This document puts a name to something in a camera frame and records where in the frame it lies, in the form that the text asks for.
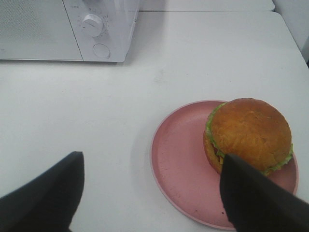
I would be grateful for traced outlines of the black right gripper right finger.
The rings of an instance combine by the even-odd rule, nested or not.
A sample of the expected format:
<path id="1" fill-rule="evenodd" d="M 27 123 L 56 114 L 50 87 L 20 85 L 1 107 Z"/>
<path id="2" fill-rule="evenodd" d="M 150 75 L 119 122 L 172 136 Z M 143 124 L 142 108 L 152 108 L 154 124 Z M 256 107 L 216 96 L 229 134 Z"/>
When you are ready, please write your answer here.
<path id="1" fill-rule="evenodd" d="M 225 156 L 220 195 L 238 232 L 307 232 L 309 205 L 240 157 Z"/>

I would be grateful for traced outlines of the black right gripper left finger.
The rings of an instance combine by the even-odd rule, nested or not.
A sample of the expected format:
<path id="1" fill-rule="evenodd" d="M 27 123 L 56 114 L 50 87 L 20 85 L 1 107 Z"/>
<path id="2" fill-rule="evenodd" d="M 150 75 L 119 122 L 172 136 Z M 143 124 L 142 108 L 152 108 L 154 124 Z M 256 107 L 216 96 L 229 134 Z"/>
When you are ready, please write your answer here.
<path id="1" fill-rule="evenodd" d="M 84 190 L 84 156 L 74 151 L 1 197 L 2 232 L 68 232 Z"/>

